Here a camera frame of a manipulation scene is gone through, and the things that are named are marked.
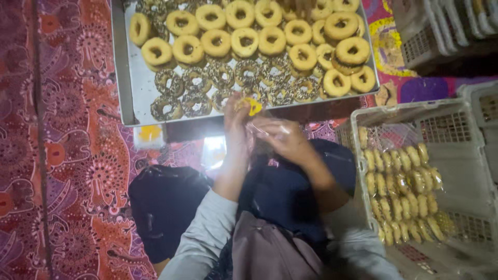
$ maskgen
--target chocolate filling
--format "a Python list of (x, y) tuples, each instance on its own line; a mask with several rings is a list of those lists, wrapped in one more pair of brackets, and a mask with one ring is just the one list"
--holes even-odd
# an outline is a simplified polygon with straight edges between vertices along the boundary
[(353, 64), (353, 63), (346, 63), (346, 62), (342, 62), (341, 60), (339, 60), (339, 58), (337, 58), (336, 55), (334, 55), (334, 60), (341, 66), (344, 66), (344, 67), (348, 67), (348, 68), (356, 68), (356, 67), (362, 67), (363, 65), (365, 65), (365, 62), (363, 63), (359, 63), (359, 64)]

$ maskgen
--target gray sleeve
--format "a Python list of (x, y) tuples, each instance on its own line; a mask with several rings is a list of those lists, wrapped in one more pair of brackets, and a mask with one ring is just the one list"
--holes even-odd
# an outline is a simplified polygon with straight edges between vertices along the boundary
[(385, 249), (378, 236), (365, 228), (352, 200), (324, 215), (323, 221), (328, 236), (336, 238), (329, 245), (338, 241), (339, 254), (348, 261), (350, 272), (373, 279), (403, 279), (398, 269), (385, 258)]
[(159, 280), (204, 279), (220, 256), (235, 226), (238, 204), (210, 190), (180, 239), (175, 256)]

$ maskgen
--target metal baking tray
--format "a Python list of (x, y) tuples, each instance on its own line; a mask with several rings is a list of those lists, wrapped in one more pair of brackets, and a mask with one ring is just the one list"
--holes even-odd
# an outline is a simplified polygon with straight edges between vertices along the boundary
[[(155, 73), (147, 68), (142, 59), (140, 49), (135, 46), (128, 37), (129, 22), (131, 16), (135, 13), (135, 6), (135, 0), (111, 0), (114, 63), (116, 66), (116, 80), (118, 84), (122, 123), (126, 127), (138, 127), (161, 123), (188, 121), (193, 119), (212, 118), (223, 115), (212, 109), (210, 114), (195, 118), (187, 118), (186, 116), (183, 116), (177, 120), (159, 122), (152, 117), (150, 113), (150, 104), (152, 104), (152, 102), (160, 96), (160, 93), (154, 84)], [(365, 34), (363, 38), (370, 43), (370, 48), (373, 50), (367, 17), (361, 1), (357, 13), (364, 19), (365, 22)], [(171, 44), (173, 43), (174, 39), (172, 35), (170, 35), (169, 41)], [(232, 59), (228, 64), (234, 67), (236, 61)], [(371, 52), (367, 65), (370, 66), (375, 73), (375, 86), (370, 92), (361, 95), (374, 94), (379, 91), (379, 81), (373, 51)], [(177, 66), (174, 71), (179, 75), (183, 73), (183, 69), (180, 66)], [(233, 89), (237, 91), (241, 88), (237, 83), (235, 83)], [(212, 87), (207, 95), (211, 97), (215, 91), (216, 88)], [(315, 101), (309, 103), (294, 102), (293, 104), (285, 106), (267, 106), (267, 109), (271, 110), (299, 105), (310, 105), (357, 96), (359, 95), (350, 92), (339, 98), (322, 100), (318, 97)]]

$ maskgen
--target patterned cloth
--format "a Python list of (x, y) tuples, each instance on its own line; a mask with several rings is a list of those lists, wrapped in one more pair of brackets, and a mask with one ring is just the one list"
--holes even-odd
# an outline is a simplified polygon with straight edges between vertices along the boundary
[[(390, 1), (364, 6), (378, 103), (446, 98), (482, 80), (415, 77), (403, 67)], [(305, 132), (334, 140), (343, 121)], [(202, 171), (203, 142), (138, 151), (131, 134), (120, 122), (110, 1), (1, 1), (0, 279), (155, 278), (130, 219), (128, 184), (150, 164)]]

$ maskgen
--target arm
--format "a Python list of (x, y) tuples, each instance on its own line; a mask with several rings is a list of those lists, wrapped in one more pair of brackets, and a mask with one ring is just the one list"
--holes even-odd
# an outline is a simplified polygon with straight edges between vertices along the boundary
[(244, 129), (249, 107), (245, 106), (235, 112), (236, 101), (236, 98), (230, 98), (226, 105), (227, 156), (220, 174), (213, 189), (197, 208), (192, 223), (182, 234), (175, 256), (160, 274), (160, 280), (204, 279), (230, 238), (249, 161)]
[(402, 279), (397, 268), (385, 258), (377, 235), (365, 229), (355, 205), (337, 186), (334, 176), (304, 137), (298, 123), (258, 119), (253, 124), (268, 133), (258, 134), (258, 137), (300, 166), (308, 176), (328, 236), (339, 240), (339, 252), (348, 260), (351, 273), (366, 274), (374, 279)]

